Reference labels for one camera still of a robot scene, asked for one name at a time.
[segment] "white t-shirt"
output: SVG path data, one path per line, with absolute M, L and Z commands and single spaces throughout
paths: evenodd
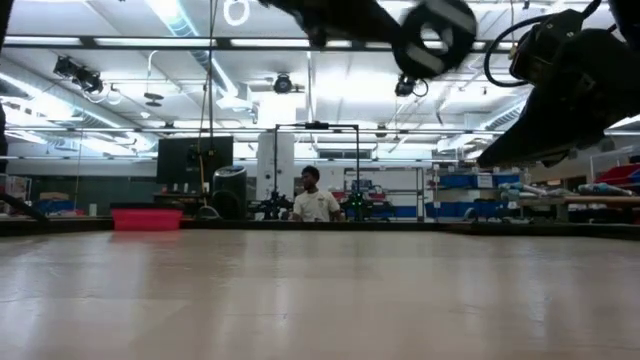
M 330 214 L 338 210 L 340 210 L 340 204 L 328 191 L 318 190 L 313 194 L 305 191 L 296 196 L 293 203 L 294 214 L 300 215 L 304 222 L 329 222 Z

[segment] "box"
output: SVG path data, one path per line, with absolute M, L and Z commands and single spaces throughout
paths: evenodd
M 40 193 L 40 200 L 69 200 L 69 195 L 57 192 Z

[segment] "ceiling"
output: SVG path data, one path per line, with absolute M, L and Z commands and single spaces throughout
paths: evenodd
M 208 0 L 16 0 L 8 33 L 13 36 L 175 36 L 176 33 L 163 21 L 163 12 L 166 11 L 166 6 L 171 8 L 176 2 L 181 4 L 181 10 L 194 30 L 191 36 L 206 35 L 209 32 Z M 215 37 L 304 37 L 304 33 L 290 16 L 277 9 L 264 8 L 254 0 L 247 1 L 249 13 L 246 22 L 235 26 L 230 24 L 243 16 L 243 5 L 236 2 L 238 0 L 217 2 Z M 531 0 L 528 9 L 523 8 L 523 1 L 515 0 L 467 2 L 479 21 L 478 38 L 492 40 L 514 22 L 566 7 L 582 9 L 589 1 Z M 412 4 L 411 1 L 404 0 L 387 0 L 381 3 L 397 19 Z M 606 5 L 602 6 L 588 19 L 586 26 L 609 27 L 613 19 L 607 9 Z M 515 39 L 520 35 L 521 32 L 517 32 Z M 424 37 L 437 40 L 430 38 L 432 36 L 433 34 L 426 34 Z M 151 54 L 149 50 L 140 49 L 8 47 L 2 52 L 5 59 L 2 65 L 6 69 L 7 64 L 12 63 L 28 70 L 35 76 L 29 79 L 35 81 L 37 77 L 42 80 L 41 84 L 35 85 L 33 81 L 24 78 L 22 81 L 31 83 L 40 91 L 46 90 L 53 97 L 62 92 L 72 92 L 75 94 L 73 97 L 62 100 L 69 103 L 69 99 L 73 99 L 73 107 L 86 108 L 92 114 L 99 113 L 100 116 L 95 117 L 109 120 L 105 124 L 158 128 L 167 122 L 173 122 L 178 128 L 200 127 L 203 107 L 204 117 L 208 119 L 203 93 L 206 79 L 204 68 L 189 51 L 160 51 L 149 60 Z M 69 80 L 53 74 L 52 70 L 59 56 L 69 56 L 78 64 L 99 71 L 101 79 L 107 85 L 106 89 L 113 87 L 119 94 L 112 92 L 106 96 L 108 90 L 105 90 L 101 94 L 83 96 Z M 221 71 L 234 84 L 239 84 L 239 88 L 247 85 L 251 89 L 251 96 L 244 100 L 260 109 L 256 120 L 249 111 L 237 111 L 237 108 L 234 110 L 218 106 L 221 105 L 218 103 L 212 114 L 216 129 L 270 128 L 280 122 L 280 118 L 286 118 L 284 122 L 308 121 L 311 119 L 307 101 L 309 89 L 312 120 L 337 124 L 356 123 L 365 129 L 375 129 L 379 124 L 386 124 L 389 129 L 407 130 L 475 129 L 482 128 L 487 121 L 497 120 L 510 107 L 521 105 L 530 91 L 529 87 L 505 89 L 491 85 L 479 70 L 483 61 L 482 54 L 470 55 L 456 71 L 430 81 L 428 95 L 421 98 L 395 96 L 394 87 L 400 70 L 390 52 L 332 50 L 308 53 L 295 50 L 273 51 L 265 47 L 259 51 L 216 51 L 214 56 Z M 507 55 L 494 55 L 492 72 L 499 79 L 510 80 L 509 64 Z M 292 81 L 303 90 L 288 95 L 274 94 L 271 86 L 279 73 L 289 74 Z M 144 97 L 145 92 L 162 94 L 165 97 L 162 107 L 145 105 L 149 101 Z M 35 110 L 47 114 L 46 109 Z M 437 111 L 444 125 L 438 121 Z M 507 127 L 508 121 L 501 126 Z M 147 137 L 150 144 L 154 137 L 157 138 L 156 135 Z M 235 134 L 235 137 L 237 141 L 255 141 L 257 134 Z M 377 138 L 365 135 L 363 139 L 376 141 Z M 319 136 L 314 140 L 319 143 L 353 142 L 354 137 L 331 135 Z M 437 134 L 416 134 L 411 135 L 410 139 L 404 139 L 398 148 L 402 149 L 404 146 L 413 149 L 415 144 L 432 147 L 442 140 L 442 136 Z M 462 145 L 472 140 L 473 137 L 463 141 Z

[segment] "table surface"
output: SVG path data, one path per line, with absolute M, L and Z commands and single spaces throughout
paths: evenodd
M 636 242 L 183 230 L 0 257 L 3 360 L 640 358 Z

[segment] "white pillar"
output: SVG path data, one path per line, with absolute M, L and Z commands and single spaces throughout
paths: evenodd
M 258 174 L 256 178 L 256 199 L 269 198 L 274 185 L 274 142 L 273 133 L 258 136 Z M 294 190 L 294 145 L 295 135 L 278 133 L 278 192 L 293 199 Z

